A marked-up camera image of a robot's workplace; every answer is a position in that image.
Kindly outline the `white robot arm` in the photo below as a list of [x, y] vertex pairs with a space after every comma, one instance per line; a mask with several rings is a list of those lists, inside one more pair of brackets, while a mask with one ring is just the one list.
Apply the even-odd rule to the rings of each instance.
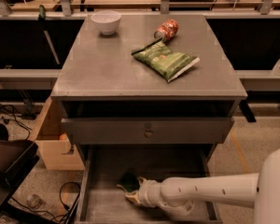
[[139, 188], [126, 194], [131, 203], [159, 207], [177, 220], [190, 217], [196, 201], [205, 201], [251, 208], [253, 224], [280, 224], [280, 149], [254, 174], [170, 177], [162, 182], [140, 177], [138, 182]]

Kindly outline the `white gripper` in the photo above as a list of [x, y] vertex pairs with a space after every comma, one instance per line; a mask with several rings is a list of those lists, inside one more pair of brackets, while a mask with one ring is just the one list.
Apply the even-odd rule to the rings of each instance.
[[126, 198], [133, 204], [144, 207], [155, 208], [160, 206], [161, 198], [161, 183], [155, 180], [147, 180], [142, 176], [138, 176], [139, 190], [127, 192]]

